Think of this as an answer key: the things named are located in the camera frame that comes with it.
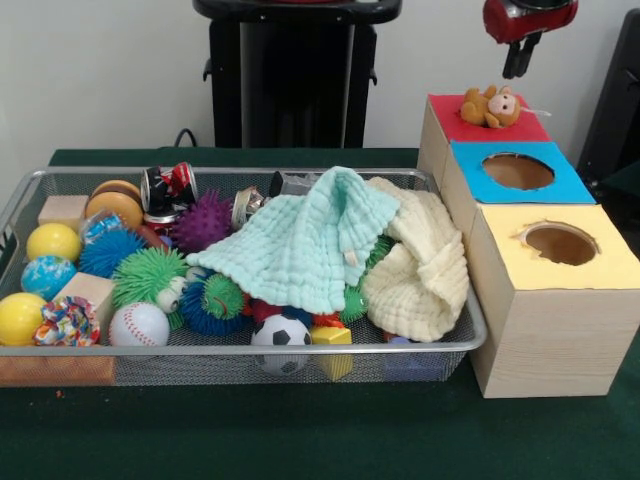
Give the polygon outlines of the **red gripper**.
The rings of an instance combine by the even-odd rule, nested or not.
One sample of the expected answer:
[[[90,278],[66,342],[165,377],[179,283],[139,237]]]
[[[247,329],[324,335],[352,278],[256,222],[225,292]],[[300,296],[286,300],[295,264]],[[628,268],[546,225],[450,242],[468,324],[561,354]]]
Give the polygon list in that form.
[[[482,14],[486,32],[498,44],[509,44],[502,77],[524,75],[539,43],[538,33],[569,25],[578,5],[577,1],[485,1]],[[519,41],[524,38],[520,49]]]

